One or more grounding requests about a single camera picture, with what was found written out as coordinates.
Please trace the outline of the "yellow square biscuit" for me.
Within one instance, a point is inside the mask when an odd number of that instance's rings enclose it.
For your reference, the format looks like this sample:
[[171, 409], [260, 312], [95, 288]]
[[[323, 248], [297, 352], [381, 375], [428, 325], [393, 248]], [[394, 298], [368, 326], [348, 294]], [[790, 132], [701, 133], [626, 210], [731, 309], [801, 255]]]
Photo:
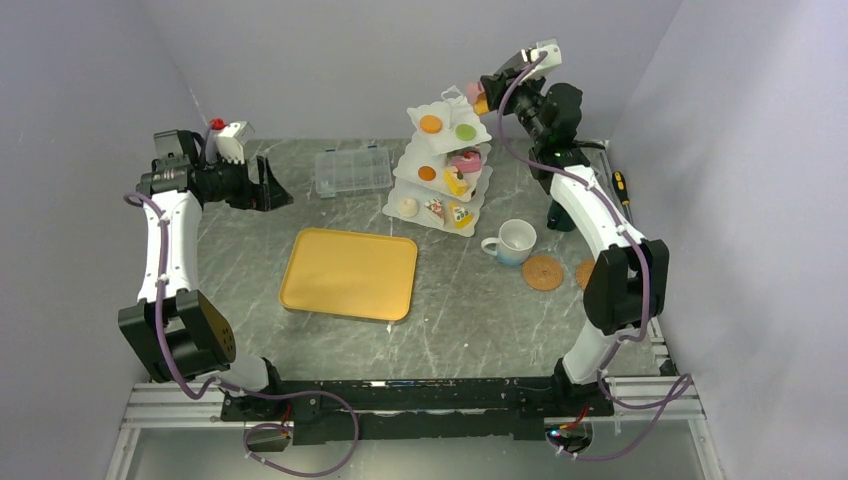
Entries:
[[479, 98], [473, 105], [473, 111], [478, 116], [483, 116], [490, 112], [490, 107], [486, 98]]

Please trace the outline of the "green round macaron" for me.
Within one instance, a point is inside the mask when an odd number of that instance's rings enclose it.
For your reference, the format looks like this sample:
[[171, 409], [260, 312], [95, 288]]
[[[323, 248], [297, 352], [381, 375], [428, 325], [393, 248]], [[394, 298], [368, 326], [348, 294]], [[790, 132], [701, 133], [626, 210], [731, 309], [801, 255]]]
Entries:
[[455, 137], [463, 142], [470, 142], [477, 137], [477, 130], [474, 126], [462, 123], [454, 128]]

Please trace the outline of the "pink cake with cherry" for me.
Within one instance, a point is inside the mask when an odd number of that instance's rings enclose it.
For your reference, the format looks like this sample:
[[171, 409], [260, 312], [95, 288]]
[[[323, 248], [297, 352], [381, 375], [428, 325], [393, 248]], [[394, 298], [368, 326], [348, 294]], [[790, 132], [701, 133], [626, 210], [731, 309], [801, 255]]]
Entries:
[[463, 176], [476, 173], [482, 169], [482, 157], [478, 151], [468, 151], [455, 155], [451, 159], [451, 165]]

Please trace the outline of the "tan waffle round cookie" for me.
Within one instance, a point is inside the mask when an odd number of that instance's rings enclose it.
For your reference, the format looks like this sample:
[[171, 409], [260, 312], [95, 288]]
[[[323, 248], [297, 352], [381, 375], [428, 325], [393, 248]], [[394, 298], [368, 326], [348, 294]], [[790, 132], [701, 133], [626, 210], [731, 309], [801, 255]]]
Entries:
[[438, 134], [443, 129], [442, 120], [435, 115], [424, 115], [418, 121], [418, 126], [423, 133]]

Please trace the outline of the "yellow cake piece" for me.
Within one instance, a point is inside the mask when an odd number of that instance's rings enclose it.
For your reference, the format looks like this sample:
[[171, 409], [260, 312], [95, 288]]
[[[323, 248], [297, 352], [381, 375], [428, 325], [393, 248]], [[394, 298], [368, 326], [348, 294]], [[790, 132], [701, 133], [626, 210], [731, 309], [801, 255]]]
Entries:
[[455, 166], [446, 167], [443, 174], [444, 182], [449, 193], [454, 197], [460, 197], [469, 190], [469, 185], [464, 174]]

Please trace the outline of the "white three-tier dessert stand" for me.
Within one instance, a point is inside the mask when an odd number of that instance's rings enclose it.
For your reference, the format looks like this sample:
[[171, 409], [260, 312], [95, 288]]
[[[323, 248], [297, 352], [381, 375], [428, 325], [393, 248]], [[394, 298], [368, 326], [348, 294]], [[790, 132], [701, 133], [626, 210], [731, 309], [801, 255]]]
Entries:
[[[414, 133], [392, 171], [394, 185], [388, 194], [382, 213], [391, 218], [445, 233], [463, 237], [473, 236], [493, 173], [493, 169], [487, 165], [492, 135], [473, 111], [466, 95], [456, 86], [444, 90], [438, 101], [409, 108], [407, 114], [413, 124]], [[418, 121], [424, 115], [438, 116], [443, 122], [442, 131], [434, 135], [423, 133], [418, 126]], [[474, 140], [463, 142], [455, 137], [454, 128], [462, 123], [475, 127], [477, 137]], [[444, 170], [452, 166], [453, 156], [472, 150], [480, 153], [482, 169], [465, 175], [469, 190], [463, 196], [454, 197], [446, 188], [443, 178]], [[437, 178], [431, 182], [419, 179], [417, 171], [422, 166], [434, 168], [437, 171]], [[396, 211], [396, 203], [404, 197], [411, 197], [418, 201], [419, 212], [414, 218], [402, 218]], [[442, 227], [436, 225], [425, 213], [424, 203], [431, 198], [440, 198], [443, 202], [445, 224]], [[471, 211], [473, 221], [470, 225], [463, 229], [456, 229], [453, 226], [449, 208], [451, 203], [462, 205]]]

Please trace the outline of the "orange round cookie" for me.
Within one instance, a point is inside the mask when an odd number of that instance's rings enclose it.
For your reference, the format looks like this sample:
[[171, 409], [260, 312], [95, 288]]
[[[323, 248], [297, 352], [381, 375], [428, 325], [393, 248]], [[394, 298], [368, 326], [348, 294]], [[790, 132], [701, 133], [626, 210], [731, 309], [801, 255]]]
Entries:
[[422, 166], [417, 171], [418, 178], [425, 182], [431, 182], [437, 178], [437, 171], [430, 166]]

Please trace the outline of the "yellow serving tray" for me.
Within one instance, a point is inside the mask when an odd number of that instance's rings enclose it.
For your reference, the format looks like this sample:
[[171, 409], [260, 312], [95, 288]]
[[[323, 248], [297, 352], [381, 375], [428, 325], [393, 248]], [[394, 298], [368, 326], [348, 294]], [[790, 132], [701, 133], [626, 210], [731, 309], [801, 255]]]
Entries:
[[417, 244], [404, 237], [306, 228], [279, 301], [289, 310], [395, 322], [410, 310]]

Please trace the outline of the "white round cupcake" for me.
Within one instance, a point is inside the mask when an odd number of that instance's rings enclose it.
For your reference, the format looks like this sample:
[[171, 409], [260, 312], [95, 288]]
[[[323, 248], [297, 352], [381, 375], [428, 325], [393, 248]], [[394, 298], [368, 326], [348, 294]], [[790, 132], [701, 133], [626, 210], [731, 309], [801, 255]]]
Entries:
[[419, 212], [418, 201], [411, 197], [404, 197], [400, 199], [396, 203], [395, 208], [402, 218], [414, 218]]

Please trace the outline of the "cream triangle cake slice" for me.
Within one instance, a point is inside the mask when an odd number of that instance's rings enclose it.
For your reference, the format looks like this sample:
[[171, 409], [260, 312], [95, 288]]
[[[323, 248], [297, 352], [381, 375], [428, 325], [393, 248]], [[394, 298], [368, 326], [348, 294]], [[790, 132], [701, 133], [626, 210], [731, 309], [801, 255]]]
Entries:
[[473, 215], [468, 208], [456, 203], [451, 203], [449, 208], [450, 217], [456, 229], [463, 229], [473, 221]]

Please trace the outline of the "white triangle cake slice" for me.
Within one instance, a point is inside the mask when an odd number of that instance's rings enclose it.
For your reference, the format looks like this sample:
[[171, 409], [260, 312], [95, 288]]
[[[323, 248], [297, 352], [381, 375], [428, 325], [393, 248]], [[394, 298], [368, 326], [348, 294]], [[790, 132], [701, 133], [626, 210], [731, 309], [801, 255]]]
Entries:
[[443, 202], [440, 198], [431, 198], [424, 203], [426, 215], [438, 226], [445, 224]]

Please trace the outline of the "white blue mug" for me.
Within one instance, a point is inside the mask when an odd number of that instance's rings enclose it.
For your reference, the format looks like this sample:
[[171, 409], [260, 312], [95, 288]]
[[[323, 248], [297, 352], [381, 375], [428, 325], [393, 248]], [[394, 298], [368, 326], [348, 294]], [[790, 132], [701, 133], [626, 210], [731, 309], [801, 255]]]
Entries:
[[480, 247], [504, 265], [519, 266], [529, 258], [536, 241], [537, 233], [530, 223], [510, 219], [500, 226], [496, 237], [482, 240]]

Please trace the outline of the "pink handled tongs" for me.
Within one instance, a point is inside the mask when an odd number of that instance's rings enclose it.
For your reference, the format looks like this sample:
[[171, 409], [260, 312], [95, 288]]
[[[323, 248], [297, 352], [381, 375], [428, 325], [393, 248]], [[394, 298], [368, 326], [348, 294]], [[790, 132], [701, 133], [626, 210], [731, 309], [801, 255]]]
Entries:
[[467, 84], [465, 95], [471, 105], [476, 105], [479, 102], [487, 104], [485, 89], [480, 81], [474, 81]]

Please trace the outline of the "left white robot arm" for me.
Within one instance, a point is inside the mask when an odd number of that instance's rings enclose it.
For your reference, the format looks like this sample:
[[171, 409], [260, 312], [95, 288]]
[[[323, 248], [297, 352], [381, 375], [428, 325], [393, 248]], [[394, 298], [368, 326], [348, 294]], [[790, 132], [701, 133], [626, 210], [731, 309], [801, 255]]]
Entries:
[[124, 197], [144, 213], [147, 247], [137, 300], [119, 311], [118, 326], [152, 381], [174, 382], [191, 399], [212, 386], [248, 395], [248, 407], [272, 420], [288, 402], [276, 369], [265, 358], [239, 355], [233, 328], [201, 292], [198, 274], [206, 205], [268, 212], [293, 201], [265, 157], [245, 154], [253, 133], [244, 120], [215, 118], [203, 134], [155, 134], [150, 170]]

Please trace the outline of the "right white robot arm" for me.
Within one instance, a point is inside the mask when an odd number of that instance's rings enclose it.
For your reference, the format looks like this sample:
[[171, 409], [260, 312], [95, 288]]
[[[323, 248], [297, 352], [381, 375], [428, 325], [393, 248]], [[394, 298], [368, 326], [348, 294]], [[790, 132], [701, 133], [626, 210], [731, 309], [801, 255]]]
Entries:
[[533, 142], [523, 162], [551, 197], [548, 226], [580, 232], [594, 256], [583, 293], [587, 320], [573, 347], [558, 361], [564, 377], [551, 388], [557, 411], [574, 415], [590, 399], [587, 385], [600, 379], [625, 342], [639, 342], [665, 306], [670, 252], [639, 232], [620, 212], [580, 149], [580, 89], [550, 87], [509, 68], [479, 84], [486, 110], [514, 115]]

